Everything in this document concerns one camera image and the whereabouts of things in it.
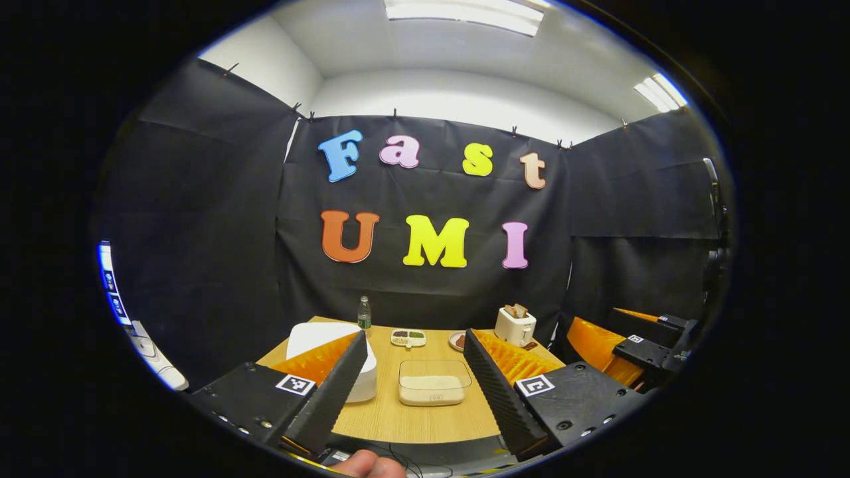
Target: black fabric backdrop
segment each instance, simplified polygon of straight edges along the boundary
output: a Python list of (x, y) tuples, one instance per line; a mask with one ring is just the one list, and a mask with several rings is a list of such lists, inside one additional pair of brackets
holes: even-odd
[[(99, 236), (113, 245), (128, 314), (190, 388), (256, 360), (311, 316), (394, 327), (493, 327), (519, 302), (535, 338), (571, 360), (573, 316), (604, 325), (611, 307), (699, 318), (702, 267), (717, 239), (703, 157), (719, 157), (693, 116), (675, 111), (572, 149), (458, 122), (399, 117), (302, 120), (289, 106), (203, 60), (183, 68), (123, 130), (108, 163)], [(357, 172), (336, 183), (318, 144), (351, 129)], [(415, 168), (379, 159), (386, 139), (420, 143)], [(493, 171), (465, 174), (464, 148), (492, 147)], [(545, 162), (529, 187), (519, 158)], [(321, 246), (322, 211), (376, 213), (371, 254), (336, 262)], [(469, 221), (462, 269), (405, 265), (409, 215), (439, 233)], [(524, 222), (525, 269), (506, 270), (510, 221)]]
[[(358, 129), (357, 172), (336, 183), (318, 144)], [(380, 161), (388, 137), (419, 141), (419, 164), (402, 168)], [(463, 172), (464, 148), (489, 145), (493, 171)], [(545, 162), (546, 186), (529, 187), (519, 158), (536, 152)], [(301, 121), (283, 168), (278, 209), (281, 300), (298, 322), (311, 316), (354, 320), (360, 295), (368, 295), (372, 323), (394, 327), (491, 328), (498, 308), (519, 302), (538, 319), (535, 336), (548, 339), (561, 314), (570, 267), (569, 169), (558, 147), (511, 133), (443, 120), (400, 117), (325, 117)], [(357, 245), (357, 213), (376, 213), (371, 254), (357, 264), (325, 256), (322, 211), (349, 214), (343, 245)], [(407, 216), (428, 216), (439, 233), (450, 218), (469, 221), (465, 268), (427, 261), (405, 265), (410, 243)], [(528, 224), (525, 269), (506, 270), (508, 221)]]
[(618, 307), (702, 318), (704, 268), (718, 244), (703, 158), (713, 160), (722, 187), (731, 185), (710, 134), (678, 110), (575, 147), (567, 317), (606, 327)]
[(298, 116), (224, 73), (195, 60), (161, 85), (122, 129), (100, 205), (130, 318), (193, 389), (289, 333), (274, 224)]

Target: plastic bottle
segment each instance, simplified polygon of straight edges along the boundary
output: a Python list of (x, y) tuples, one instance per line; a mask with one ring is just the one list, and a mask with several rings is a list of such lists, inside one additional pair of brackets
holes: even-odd
[(366, 337), (371, 337), (371, 307), (369, 298), (365, 295), (360, 298), (357, 306), (357, 325), (366, 332)]

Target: yellow letter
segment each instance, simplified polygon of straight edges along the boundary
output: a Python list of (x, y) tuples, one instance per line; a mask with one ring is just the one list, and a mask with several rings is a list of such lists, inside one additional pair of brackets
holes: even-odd
[(466, 267), (467, 260), (463, 258), (463, 237), (469, 227), (469, 221), (451, 218), (446, 221), (443, 230), (437, 236), (431, 219), (428, 216), (407, 216), (407, 224), (411, 225), (411, 247), (402, 262), (407, 265), (423, 265), (422, 250), (428, 256), (431, 265), (437, 264), (439, 255), (445, 250), (445, 256), (439, 264), (443, 267)]
[(469, 143), (463, 150), (463, 172), (472, 176), (486, 176), (493, 170), (493, 148), (479, 143)]

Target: white toaster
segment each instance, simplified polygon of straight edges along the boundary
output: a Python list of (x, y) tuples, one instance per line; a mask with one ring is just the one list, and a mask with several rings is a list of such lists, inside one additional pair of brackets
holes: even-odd
[(493, 333), (499, 339), (505, 340), (509, 344), (514, 344), (522, 347), (528, 344), (534, 335), (534, 327), (537, 325), (537, 319), (533, 315), (526, 312), (527, 317), (521, 319), (514, 318), (504, 307), (499, 309), (499, 316), (496, 318), (496, 329)]

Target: pink letter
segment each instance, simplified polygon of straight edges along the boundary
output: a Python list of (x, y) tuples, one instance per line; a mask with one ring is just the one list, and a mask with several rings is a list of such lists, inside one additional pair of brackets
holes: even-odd
[(419, 164), (419, 141), (410, 136), (396, 135), (387, 138), (386, 146), (381, 150), (381, 161), (387, 164), (400, 164), (402, 168), (415, 168)]
[(506, 222), (501, 225), (507, 233), (507, 253), (501, 266), (505, 269), (525, 269), (529, 261), (525, 260), (524, 236), (529, 226), (521, 222)]

